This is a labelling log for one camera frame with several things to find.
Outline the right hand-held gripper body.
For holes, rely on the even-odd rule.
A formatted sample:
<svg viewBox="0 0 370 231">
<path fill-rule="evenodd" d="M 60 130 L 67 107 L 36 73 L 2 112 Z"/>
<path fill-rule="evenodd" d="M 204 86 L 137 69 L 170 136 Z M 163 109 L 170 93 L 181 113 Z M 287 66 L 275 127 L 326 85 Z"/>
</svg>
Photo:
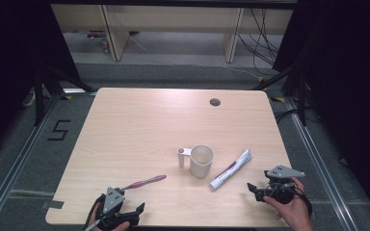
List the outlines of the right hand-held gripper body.
<svg viewBox="0 0 370 231">
<path fill-rule="evenodd" d="M 278 165 L 269 170 L 269 185 L 265 188 L 265 196 L 274 198 L 277 202 L 288 204 L 296 193 L 293 177 L 305 177 L 305 173 L 290 167 Z"/>
</svg>

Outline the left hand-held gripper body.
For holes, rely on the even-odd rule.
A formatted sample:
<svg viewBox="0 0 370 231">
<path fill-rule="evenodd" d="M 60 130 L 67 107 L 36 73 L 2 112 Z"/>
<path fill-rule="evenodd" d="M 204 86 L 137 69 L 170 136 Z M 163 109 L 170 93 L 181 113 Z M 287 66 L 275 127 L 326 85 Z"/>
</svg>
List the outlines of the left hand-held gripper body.
<svg viewBox="0 0 370 231">
<path fill-rule="evenodd" d="M 115 188 L 109 187 L 107 192 L 102 194 L 98 199 L 98 207 L 95 213 L 94 225 L 103 231 L 111 231 L 118 225 L 128 221 L 131 226 L 138 225 L 140 217 L 132 218 L 128 213 L 120 211 L 125 200 L 124 192 L 119 193 Z"/>
</svg>

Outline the pink toothbrush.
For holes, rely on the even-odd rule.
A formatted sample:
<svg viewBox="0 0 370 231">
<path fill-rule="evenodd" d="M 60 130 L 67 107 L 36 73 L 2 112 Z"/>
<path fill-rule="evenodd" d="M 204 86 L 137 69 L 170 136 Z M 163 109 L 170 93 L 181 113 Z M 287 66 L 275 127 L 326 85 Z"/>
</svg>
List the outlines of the pink toothbrush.
<svg viewBox="0 0 370 231">
<path fill-rule="evenodd" d="M 167 175 L 157 175 L 157 176 L 154 176 L 154 177 L 146 179 L 146 180 L 141 180 L 141 181 L 134 182 L 134 183 L 132 183 L 128 186 L 120 188 L 119 190 L 120 191 L 126 191 L 126 190 L 131 190 L 131 189 L 137 189 L 137 188 L 142 187 L 144 185 L 154 183 L 154 182 L 158 182 L 158 181 L 164 180 L 166 178 L 167 178 Z"/>
</svg>

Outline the white toothpaste tube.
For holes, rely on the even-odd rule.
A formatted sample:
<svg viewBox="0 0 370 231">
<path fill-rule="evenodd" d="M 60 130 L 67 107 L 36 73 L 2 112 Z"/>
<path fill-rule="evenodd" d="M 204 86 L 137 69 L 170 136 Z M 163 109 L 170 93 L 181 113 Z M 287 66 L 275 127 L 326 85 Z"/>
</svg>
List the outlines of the white toothpaste tube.
<svg viewBox="0 0 370 231">
<path fill-rule="evenodd" d="M 237 160 L 228 166 L 223 172 L 217 175 L 210 183 L 209 188 L 212 191 L 221 187 L 232 175 L 252 159 L 252 154 L 249 149 L 246 149 Z"/>
</svg>

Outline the white cup with handle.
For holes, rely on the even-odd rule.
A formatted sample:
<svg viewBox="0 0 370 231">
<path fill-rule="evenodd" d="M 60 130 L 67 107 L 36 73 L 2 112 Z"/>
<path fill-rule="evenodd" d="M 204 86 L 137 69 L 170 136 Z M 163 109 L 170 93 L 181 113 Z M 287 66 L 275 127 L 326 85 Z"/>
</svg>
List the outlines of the white cup with handle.
<svg viewBox="0 0 370 231">
<path fill-rule="evenodd" d="M 210 146 L 199 144 L 193 148 L 179 147 L 177 149 L 178 163 L 185 167 L 185 158 L 190 158 L 190 171 L 197 178 L 204 178 L 209 174 L 215 153 Z"/>
</svg>

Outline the person's left hand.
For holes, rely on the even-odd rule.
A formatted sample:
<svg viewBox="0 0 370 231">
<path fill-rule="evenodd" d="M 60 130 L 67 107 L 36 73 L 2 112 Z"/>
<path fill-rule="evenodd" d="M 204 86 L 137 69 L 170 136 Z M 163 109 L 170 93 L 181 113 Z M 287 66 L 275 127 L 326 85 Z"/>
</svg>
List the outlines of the person's left hand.
<svg viewBox="0 0 370 231">
<path fill-rule="evenodd" d="M 95 215 L 92 215 L 89 221 L 88 227 L 91 231 L 103 231 L 97 226 L 94 225 L 95 223 Z M 127 231 L 129 229 L 130 223 L 128 221 L 118 225 L 116 228 L 112 229 L 111 231 Z"/>
</svg>

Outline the person's right hand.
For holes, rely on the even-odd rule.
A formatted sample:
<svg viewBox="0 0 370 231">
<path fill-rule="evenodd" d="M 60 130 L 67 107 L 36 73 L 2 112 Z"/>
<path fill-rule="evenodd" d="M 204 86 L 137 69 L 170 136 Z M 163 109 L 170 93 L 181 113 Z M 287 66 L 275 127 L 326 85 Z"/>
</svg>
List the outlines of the person's right hand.
<svg viewBox="0 0 370 231">
<path fill-rule="evenodd" d="M 283 219 L 294 231 L 313 231 L 307 206 L 298 195 L 288 204 L 279 203 L 269 196 L 264 196 L 263 199 L 277 210 L 275 219 Z"/>
</svg>

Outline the black tripod stand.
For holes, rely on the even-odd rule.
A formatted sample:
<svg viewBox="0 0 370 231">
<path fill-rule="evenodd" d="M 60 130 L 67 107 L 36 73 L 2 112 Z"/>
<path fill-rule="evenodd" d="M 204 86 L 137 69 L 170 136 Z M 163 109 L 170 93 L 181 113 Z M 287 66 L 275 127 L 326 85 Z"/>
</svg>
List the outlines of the black tripod stand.
<svg viewBox="0 0 370 231">
<path fill-rule="evenodd" d="M 96 92 L 96 89 L 83 83 L 78 73 L 74 75 L 67 74 L 51 65 L 41 65 L 35 71 L 35 102 L 36 102 L 36 121 L 35 125 L 39 125 L 45 116 L 45 106 L 43 103 L 43 89 L 47 89 L 51 96 L 61 96 L 66 92 L 60 85 L 60 81 L 66 81 L 72 85 L 79 87 L 85 92 Z"/>
<path fill-rule="evenodd" d="M 303 46 L 296 60 L 284 70 L 282 70 L 276 76 L 270 78 L 268 81 L 253 87 L 252 90 L 264 90 L 272 84 L 280 81 L 283 78 L 287 78 L 282 88 L 284 95 L 289 95 L 293 92 L 293 84 L 298 85 L 298 117 L 303 126 L 306 126 L 305 121 L 305 59 L 308 56 L 308 49 L 311 46 L 312 37 L 308 35 L 303 42 Z"/>
</svg>

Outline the black curtain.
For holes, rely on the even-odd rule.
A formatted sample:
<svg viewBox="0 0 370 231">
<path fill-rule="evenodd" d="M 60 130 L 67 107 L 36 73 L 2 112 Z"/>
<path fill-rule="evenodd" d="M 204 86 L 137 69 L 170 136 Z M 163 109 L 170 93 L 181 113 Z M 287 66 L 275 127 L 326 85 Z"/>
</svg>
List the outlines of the black curtain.
<svg viewBox="0 0 370 231">
<path fill-rule="evenodd" d="M 305 61 L 318 112 L 370 199 L 370 0 L 297 0 L 274 69 Z"/>
<path fill-rule="evenodd" d="M 0 0 L 0 137 L 37 74 L 80 76 L 48 0 Z"/>
</svg>

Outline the small colourful floor clutter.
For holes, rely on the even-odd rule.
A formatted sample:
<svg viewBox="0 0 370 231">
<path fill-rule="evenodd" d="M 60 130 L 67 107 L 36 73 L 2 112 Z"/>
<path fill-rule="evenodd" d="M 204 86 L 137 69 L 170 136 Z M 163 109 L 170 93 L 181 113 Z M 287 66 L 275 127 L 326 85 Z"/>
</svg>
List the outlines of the small colourful floor clutter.
<svg viewBox="0 0 370 231">
<path fill-rule="evenodd" d="M 100 39 L 103 47 L 103 52 L 105 54 L 109 53 L 109 44 L 107 40 L 107 35 L 104 31 L 88 31 L 86 37 L 89 39 Z"/>
</svg>

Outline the metal floor rail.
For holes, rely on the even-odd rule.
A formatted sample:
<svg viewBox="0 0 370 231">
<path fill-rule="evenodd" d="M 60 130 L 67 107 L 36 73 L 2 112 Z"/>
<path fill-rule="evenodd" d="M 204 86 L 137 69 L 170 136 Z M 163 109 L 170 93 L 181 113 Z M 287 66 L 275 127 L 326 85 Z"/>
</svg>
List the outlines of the metal floor rail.
<svg viewBox="0 0 370 231">
<path fill-rule="evenodd" d="M 31 156 L 32 150 L 38 142 L 41 131 L 59 99 L 59 96 L 51 96 L 48 99 L 47 103 L 43 106 L 42 118 L 31 128 L 27 139 L 22 144 L 21 149 L 18 151 L 10 168 L 6 171 L 5 178 L 0 183 L 0 212 L 11 193 L 14 184 L 17 182 L 20 173 L 24 169 L 29 157 Z"/>
<path fill-rule="evenodd" d="M 347 206 L 342 194 L 336 187 L 330 172 L 328 171 L 322 156 L 311 137 L 307 127 L 302 123 L 298 115 L 293 115 L 292 119 L 304 143 L 309 158 L 320 178 L 324 190 L 330 200 L 331 206 L 335 211 L 344 231 L 358 231 L 352 213 Z"/>
</svg>

